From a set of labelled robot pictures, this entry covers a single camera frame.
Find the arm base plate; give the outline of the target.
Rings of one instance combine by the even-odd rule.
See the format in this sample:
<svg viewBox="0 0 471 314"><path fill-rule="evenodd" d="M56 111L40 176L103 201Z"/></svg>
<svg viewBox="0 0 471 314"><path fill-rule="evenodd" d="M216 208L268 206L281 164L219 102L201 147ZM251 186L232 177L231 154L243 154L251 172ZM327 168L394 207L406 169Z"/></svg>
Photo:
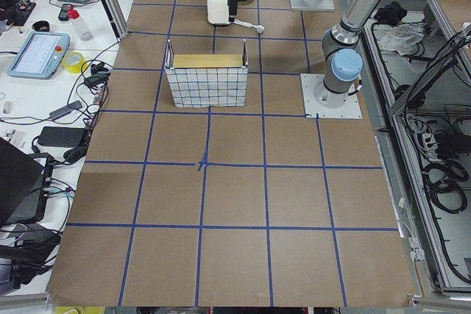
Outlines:
<svg viewBox="0 0 471 314"><path fill-rule="evenodd" d="M306 118L362 119L355 85L346 93L331 93L324 86L324 74L301 74Z"/></svg>
<svg viewBox="0 0 471 314"><path fill-rule="evenodd" d="M333 12L335 5L333 0L290 0L291 10Z"/></svg>

